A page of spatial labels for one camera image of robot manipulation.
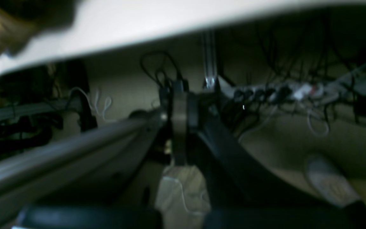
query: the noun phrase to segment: shoe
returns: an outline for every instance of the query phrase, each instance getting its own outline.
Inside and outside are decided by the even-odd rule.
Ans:
[[[361,200],[337,167],[322,155],[311,155],[306,160],[305,175],[323,198],[336,207],[343,208]]]

